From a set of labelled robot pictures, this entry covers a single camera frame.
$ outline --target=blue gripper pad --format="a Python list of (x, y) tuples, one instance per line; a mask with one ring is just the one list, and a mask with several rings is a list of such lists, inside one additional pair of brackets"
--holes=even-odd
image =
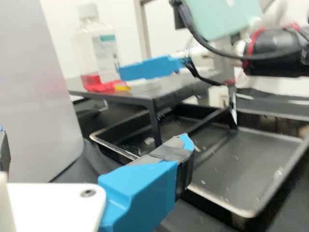
[(106, 207), (100, 232), (150, 232), (174, 208), (178, 163), (123, 166), (101, 175)]
[(119, 74), (122, 81), (133, 81), (141, 78), (152, 79), (171, 75), (183, 67), (182, 59), (161, 56), (122, 66), (119, 68)]

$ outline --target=teal panel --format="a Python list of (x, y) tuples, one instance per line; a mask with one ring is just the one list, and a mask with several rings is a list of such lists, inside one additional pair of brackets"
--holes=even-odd
[(198, 32), (211, 41), (246, 28), (254, 17), (262, 18), (258, 0), (184, 0)]

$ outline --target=metal tray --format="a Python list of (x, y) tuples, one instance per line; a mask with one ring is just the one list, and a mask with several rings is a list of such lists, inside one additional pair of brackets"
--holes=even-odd
[[(241, 218), (256, 217), (308, 148), (309, 139), (231, 128), (229, 114), (181, 105), (162, 115), (164, 140), (182, 132), (196, 145), (189, 191)], [(154, 149), (147, 112), (91, 135), (100, 149), (122, 164)], [(126, 150), (126, 146), (136, 149)]]

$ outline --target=bottle label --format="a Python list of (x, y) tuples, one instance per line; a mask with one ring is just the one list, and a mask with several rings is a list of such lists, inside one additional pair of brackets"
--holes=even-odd
[(120, 80), (116, 37), (114, 35), (96, 36), (92, 37), (92, 43), (97, 58), (101, 82), (107, 83)]

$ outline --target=bottle cap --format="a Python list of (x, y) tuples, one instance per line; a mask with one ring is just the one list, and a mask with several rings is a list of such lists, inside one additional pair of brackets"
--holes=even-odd
[(94, 2), (85, 2), (78, 5), (79, 19), (98, 17), (98, 8)]

